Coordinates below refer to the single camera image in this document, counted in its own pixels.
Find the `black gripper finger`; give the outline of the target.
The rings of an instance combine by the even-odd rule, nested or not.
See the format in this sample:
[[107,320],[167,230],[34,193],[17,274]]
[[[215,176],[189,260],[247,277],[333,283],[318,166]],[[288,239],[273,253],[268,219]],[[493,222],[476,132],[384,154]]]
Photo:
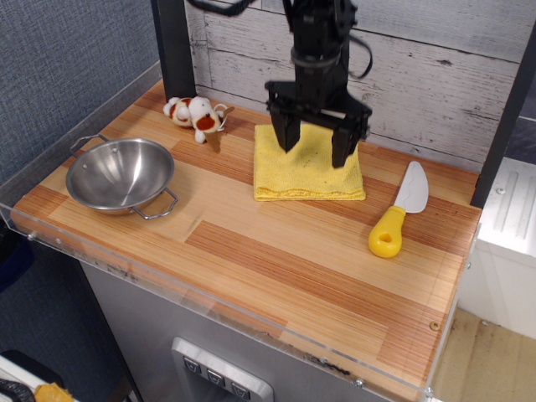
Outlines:
[[356,149],[360,135],[358,131],[352,131],[344,127],[338,127],[332,134],[332,166],[343,168],[347,158]]
[[270,114],[277,142],[283,151],[289,152],[300,140],[301,119],[294,109],[279,106],[271,106]]

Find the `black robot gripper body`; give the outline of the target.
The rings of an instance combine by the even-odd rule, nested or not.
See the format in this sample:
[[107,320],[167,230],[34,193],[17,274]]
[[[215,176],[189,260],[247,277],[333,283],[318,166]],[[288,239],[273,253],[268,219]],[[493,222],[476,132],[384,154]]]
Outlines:
[[269,98],[267,109],[279,106],[294,109],[301,120],[330,127],[358,131],[360,139],[369,134],[372,110],[348,92],[348,60],[340,58],[321,68],[295,66],[293,81],[270,80],[265,83]]

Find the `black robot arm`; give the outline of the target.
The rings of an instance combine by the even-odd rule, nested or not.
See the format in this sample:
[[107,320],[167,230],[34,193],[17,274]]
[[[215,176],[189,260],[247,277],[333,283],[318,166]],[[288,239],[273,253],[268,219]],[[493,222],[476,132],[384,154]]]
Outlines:
[[289,152],[306,121],[332,130],[332,166],[342,168],[367,136],[372,110],[348,92],[350,43],[357,6],[351,1],[285,1],[293,34],[293,81],[268,81],[267,110],[279,146]]

